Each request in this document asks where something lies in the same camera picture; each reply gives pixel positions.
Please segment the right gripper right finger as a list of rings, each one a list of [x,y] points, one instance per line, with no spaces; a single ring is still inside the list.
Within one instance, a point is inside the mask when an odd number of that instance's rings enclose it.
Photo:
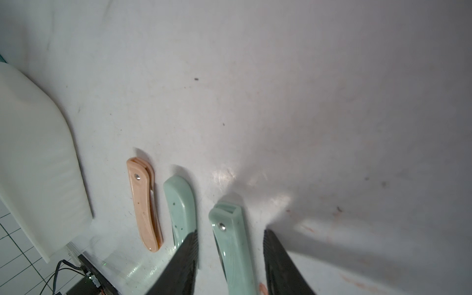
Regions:
[[[264,231],[263,255],[270,295],[316,295],[273,231]]]

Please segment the mint folding fruit knife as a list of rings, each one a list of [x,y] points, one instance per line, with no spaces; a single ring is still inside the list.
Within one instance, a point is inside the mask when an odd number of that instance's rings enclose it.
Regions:
[[[258,294],[242,207],[218,202],[208,217],[229,294]]]
[[[163,184],[170,219],[173,241],[179,248],[185,238],[197,230],[195,197],[190,184],[181,176],[174,175]]]

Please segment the peach folding fruit knife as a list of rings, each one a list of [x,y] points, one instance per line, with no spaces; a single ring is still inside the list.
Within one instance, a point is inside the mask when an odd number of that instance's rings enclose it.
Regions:
[[[152,253],[163,245],[154,197],[155,174],[150,163],[140,157],[126,161],[138,232],[144,246]]]

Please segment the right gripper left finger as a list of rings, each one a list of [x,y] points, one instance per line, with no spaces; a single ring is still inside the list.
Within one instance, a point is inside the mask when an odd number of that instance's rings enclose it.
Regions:
[[[147,295],[193,295],[199,258],[197,230],[179,246]]]

